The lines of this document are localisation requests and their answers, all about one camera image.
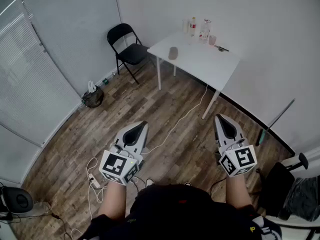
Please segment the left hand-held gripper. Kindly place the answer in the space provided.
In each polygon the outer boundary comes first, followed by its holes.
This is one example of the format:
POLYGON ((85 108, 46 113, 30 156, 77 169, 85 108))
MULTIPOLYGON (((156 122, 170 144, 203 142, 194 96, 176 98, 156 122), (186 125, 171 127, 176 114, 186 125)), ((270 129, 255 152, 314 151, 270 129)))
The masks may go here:
POLYGON ((100 173, 109 181, 126 186, 141 170, 146 148, 149 124, 137 121, 122 128, 115 143, 103 151, 99 165, 100 173))

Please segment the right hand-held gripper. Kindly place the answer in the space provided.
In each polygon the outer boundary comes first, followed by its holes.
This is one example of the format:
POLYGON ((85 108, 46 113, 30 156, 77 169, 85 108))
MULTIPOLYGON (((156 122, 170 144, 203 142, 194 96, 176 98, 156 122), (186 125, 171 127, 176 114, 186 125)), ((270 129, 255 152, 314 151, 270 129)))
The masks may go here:
POLYGON ((254 146, 244 138, 243 130, 236 121, 219 113, 214 117, 214 131, 220 146, 218 162, 228 177, 245 174, 257 165, 254 146))

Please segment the person's left forearm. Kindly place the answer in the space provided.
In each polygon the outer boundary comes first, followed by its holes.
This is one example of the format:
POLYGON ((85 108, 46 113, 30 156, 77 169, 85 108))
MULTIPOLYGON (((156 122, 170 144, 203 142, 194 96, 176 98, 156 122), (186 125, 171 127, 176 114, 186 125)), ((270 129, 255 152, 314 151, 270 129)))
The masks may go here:
POLYGON ((129 197, 127 197, 126 185, 109 181, 97 215, 105 215, 116 222, 124 221, 137 197, 135 189, 135 187, 129 186, 129 197))

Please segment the person's right forearm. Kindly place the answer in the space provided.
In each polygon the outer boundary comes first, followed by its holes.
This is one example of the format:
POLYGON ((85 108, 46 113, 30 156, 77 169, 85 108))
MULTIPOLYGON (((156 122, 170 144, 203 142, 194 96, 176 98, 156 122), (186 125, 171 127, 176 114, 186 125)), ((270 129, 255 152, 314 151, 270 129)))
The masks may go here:
POLYGON ((252 200, 246 187, 243 174, 226 178, 225 202, 236 209, 252 206, 252 200))

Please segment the white power strip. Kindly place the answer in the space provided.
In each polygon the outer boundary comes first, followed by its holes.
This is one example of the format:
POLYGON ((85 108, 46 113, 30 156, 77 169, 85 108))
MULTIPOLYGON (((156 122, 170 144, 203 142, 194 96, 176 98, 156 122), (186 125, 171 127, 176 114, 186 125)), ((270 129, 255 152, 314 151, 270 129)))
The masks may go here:
POLYGON ((99 182, 97 181, 97 179, 93 176, 92 173, 89 173, 87 175, 88 181, 89 181, 89 185, 91 187, 93 187, 94 189, 100 189, 101 185, 99 184, 99 182))

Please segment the black garbage bag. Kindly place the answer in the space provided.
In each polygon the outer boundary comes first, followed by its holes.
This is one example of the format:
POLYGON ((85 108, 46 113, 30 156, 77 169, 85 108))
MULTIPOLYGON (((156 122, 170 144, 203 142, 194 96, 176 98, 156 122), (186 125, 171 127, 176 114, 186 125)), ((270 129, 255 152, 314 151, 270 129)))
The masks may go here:
POLYGON ((82 97, 82 103, 88 108, 100 106, 104 99, 104 92, 99 86, 95 86, 94 92, 86 92, 82 97))

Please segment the black office chair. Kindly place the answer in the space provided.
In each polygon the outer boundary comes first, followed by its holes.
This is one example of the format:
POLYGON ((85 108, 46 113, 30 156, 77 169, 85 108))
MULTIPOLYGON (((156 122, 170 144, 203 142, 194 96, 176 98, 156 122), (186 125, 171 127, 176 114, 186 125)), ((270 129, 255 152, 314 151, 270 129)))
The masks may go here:
POLYGON ((302 152, 298 156, 297 163, 284 166, 282 163, 277 162, 266 177, 257 168, 255 172, 259 174, 261 181, 257 207, 265 209, 266 214, 269 216, 285 221, 288 220, 291 212, 285 208, 285 201, 295 182, 291 171, 300 167, 304 169, 309 167, 309 162, 302 152))

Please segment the white table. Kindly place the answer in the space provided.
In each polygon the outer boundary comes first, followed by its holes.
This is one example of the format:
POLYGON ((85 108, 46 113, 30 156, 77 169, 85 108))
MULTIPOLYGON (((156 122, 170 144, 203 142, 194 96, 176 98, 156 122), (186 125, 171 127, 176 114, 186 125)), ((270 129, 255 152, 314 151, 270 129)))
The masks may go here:
POLYGON ((215 93, 202 115, 203 119, 207 116, 240 62, 240 58, 231 51, 219 51, 218 48, 207 43, 200 43, 197 38, 182 32, 176 32, 164 38, 147 51, 156 57, 159 90, 162 89, 161 62, 172 64, 174 74, 179 68, 215 89, 215 93), (168 59, 170 47, 178 48, 178 57, 175 60, 168 59))

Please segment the person's black clothing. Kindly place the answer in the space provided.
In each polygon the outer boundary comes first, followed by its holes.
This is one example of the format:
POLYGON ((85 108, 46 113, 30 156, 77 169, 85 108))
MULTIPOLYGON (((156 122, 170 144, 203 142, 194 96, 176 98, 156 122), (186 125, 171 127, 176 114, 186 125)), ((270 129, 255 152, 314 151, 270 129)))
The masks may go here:
POLYGON ((151 185, 121 221, 100 215, 78 240, 282 240, 282 230, 256 213, 215 202, 202 189, 151 185))

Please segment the black folding chair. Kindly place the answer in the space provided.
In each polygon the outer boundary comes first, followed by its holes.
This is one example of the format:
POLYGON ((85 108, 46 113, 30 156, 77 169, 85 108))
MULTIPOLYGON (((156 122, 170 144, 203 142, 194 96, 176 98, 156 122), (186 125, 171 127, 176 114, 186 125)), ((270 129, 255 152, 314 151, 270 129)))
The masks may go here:
POLYGON ((106 39, 113 51, 115 52, 116 58, 116 69, 117 74, 120 74, 120 66, 124 66, 129 72, 134 81, 139 85, 140 83, 136 79, 135 75, 141 70, 146 64, 142 65, 135 73, 132 73, 128 65, 136 66, 139 65, 143 60, 147 59, 154 67, 154 64, 150 54, 148 53, 148 47, 144 46, 133 28, 127 23, 120 23, 112 27, 106 34, 106 39), (135 37, 135 43, 130 44, 121 52, 118 52, 115 48, 115 44, 120 39, 126 39, 127 35, 133 34, 135 37))

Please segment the shiny black plastic bag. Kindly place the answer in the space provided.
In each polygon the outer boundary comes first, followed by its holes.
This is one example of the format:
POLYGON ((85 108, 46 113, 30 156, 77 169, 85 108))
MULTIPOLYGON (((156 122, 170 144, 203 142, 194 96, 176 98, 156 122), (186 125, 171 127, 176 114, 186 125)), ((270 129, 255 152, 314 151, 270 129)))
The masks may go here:
POLYGON ((320 216, 320 175, 295 179, 278 217, 287 221, 291 215, 308 222, 318 219, 320 216))

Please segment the large clear water bottle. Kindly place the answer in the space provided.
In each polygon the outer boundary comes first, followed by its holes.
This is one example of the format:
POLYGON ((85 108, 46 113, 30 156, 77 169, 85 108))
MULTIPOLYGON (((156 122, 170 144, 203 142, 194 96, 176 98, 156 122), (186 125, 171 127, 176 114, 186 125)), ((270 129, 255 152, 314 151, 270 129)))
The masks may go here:
POLYGON ((203 23, 200 26, 199 31, 199 42, 205 44, 208 41, 211 31, 211 20, 204 19, 203 23))

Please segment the yellow cap red label bottle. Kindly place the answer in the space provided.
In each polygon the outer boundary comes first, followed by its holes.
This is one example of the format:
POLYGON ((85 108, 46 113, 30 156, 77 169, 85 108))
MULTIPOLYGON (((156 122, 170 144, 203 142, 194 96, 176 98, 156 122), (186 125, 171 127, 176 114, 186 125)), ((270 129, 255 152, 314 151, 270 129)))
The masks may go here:
POLYGON ((195 32, 196 32, 196 18, 195 17, 192 17, 192 19, 190 20, 189 22, 189 35, 191 37, 194 37, 195 36, 195 32))

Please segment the window blinds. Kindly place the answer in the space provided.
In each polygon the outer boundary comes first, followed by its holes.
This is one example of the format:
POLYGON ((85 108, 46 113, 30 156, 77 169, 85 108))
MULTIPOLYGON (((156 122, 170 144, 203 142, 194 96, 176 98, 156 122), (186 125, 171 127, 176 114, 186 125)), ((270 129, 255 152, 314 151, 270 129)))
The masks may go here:
POLYGON ((0 122, 42 147, 80 97, 49 57, 22 0, 0 0, 0 122))

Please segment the black round device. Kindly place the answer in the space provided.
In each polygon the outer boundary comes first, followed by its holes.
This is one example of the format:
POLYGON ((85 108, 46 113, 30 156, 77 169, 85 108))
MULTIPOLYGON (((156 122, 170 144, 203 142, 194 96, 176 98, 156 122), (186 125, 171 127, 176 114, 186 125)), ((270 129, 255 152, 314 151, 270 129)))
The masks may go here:
POLYGON ((12 221, 13 214, 27 213, 33 207, 33 198, 26 190, 0 186, 0 221, 12 221))

